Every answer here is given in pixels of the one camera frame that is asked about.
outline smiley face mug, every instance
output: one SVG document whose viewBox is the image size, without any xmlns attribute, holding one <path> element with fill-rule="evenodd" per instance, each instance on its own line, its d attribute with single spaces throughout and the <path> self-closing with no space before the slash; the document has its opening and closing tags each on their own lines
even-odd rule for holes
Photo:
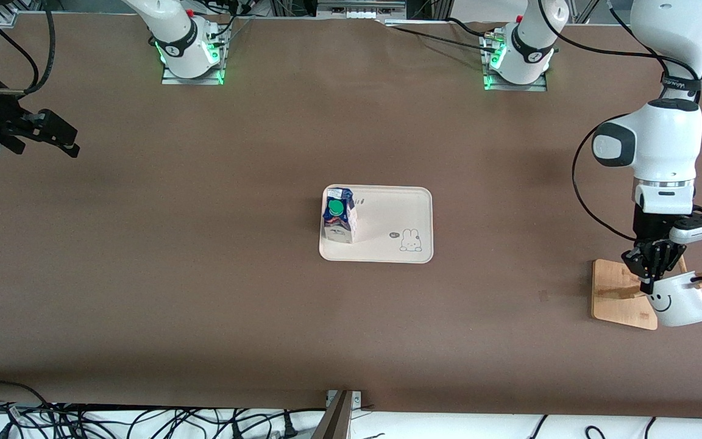
<svg viewBox="0 0 702 439">
<path fill-rule="evenodd" d="M 666 327 L 681 327 L 702 322 L 702 276 L 683 273 L 654 282 L 648 294 L 649 305 Z"/>
</svg>

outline bunny drawing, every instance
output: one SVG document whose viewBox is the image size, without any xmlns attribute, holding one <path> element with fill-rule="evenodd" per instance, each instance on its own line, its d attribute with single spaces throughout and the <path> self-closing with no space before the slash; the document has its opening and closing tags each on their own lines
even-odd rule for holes
<svg viewBox="0 0 702 439">
<path fill-rule="evenodd" d="M 418 230 L 406 229 L 402 231 L 400 252 L 421 252 L 421 238 Z"/>
</svg>

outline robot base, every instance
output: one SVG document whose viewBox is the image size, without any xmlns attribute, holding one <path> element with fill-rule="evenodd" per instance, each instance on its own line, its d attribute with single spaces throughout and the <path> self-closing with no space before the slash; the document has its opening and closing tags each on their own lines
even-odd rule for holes
<svg viewBox="0 0 702 439">
<path fill-rule="evenodd" d="M 210 43 L 219 44 L 217 48 L 211 50 L 212 55 L 218 56 L 218 63 L 212 66 L 203 75 L 195 78 L 181 78 L 170 72 L 164 63 L 164 58 L 161 59 L 161 64 L 164 65 L 164 70 L 161 72 L 162 84 L 178 84 L 178 85 L 223 85 L 226 75 L 226 61 L 229 58 L 229 40 L 232 38 L 232 29 L 227 29 L 223 34 L 209 41 Z"/>
<path fill-rule="evenodd" d="M 541 73 L 540 77 L 532 84 L 514 84 L 505 80 L 497 70 L 493 69 L 492 64 L 500 61 L 500 57 L 505 53 L 505 29 L 502 27 L 495 28 L 491 32 L 487 32 L 485 36 L 478 37 L 478 42 L 481 47 L 490 47 L 495 49 L 495 53 L 485 51 L 481 52 L 481 66 L 484 71 L 484 89 L 485 90 L 503 90 L 503 91 L 546 91 L 546 75 Z"/>
<path fill-rule="evenodd" d="M 679 269 L 687 272 L 684 257 Z M 657 315 L 646 295 L 638 291 L 640 281 L 621 262 L 596 259 L 592 262 L 592 317 L 645 330 L 657 329 Z"/>
</svg>

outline smiley face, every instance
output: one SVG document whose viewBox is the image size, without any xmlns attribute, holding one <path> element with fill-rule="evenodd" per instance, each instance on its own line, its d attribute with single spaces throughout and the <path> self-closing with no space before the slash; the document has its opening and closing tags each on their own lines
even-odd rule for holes
<svg viewBox="0 0 702 439">
<path fill-rule="evenodd" d="M 651 300 L 652 308 L 654 309 L 654 311 L 657 311 L 657 312 L 668 311 L 668 309 L 673 304 L 673 299 L 671 299 L 670 294 L 668 294 L 667 300 L 665 298 L 663 298 L 661 294 L 649 294 L 649 300 Z"/>
</svg>

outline black strap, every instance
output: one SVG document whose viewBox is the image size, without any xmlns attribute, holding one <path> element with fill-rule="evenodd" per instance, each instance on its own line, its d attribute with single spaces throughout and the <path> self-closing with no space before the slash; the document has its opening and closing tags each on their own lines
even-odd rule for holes
<svg viewBox="0 0 702 439">
<path fill-rule="evenodd" d="M 168 43 L 154 37 L 156 44 L 158 44 L 161 51 L 164 52 L 165 55 L 171 56 L 172 58 L 179 58 L 183 56 L 183 52 L 185 52 L 186 49 L 192 45 L 195 40 L 197 40 L 197 22 L 194 20 L 189 21 L 191 22 L 191 29 L 189 29 L 189 33 L 178 41 Z"/>
<path fill-rule="evenodd" d="M 554 44 L 552 44 L 547 48 L 534 48 L 525 44 L 525 42 L 519 37 L 519 26 L 513 28 L 513 32 L 511 33 L 511 42 L 513 43 L 513 47 L 515 47 L 516 52 L 522 54 L 524 62 L 527 64 L 535 64 L 540 62 L 544 56 L 551 52 L 551 48 L 554 47 Z"/>
<path fill-rule="evenodd" d="M 665 88 L 672 88 L 680 91 L 700 91 L 700 89 L 702 89 L 702 79 L 685 79 L 662 75 L 660 83 Z"/>
</svg>

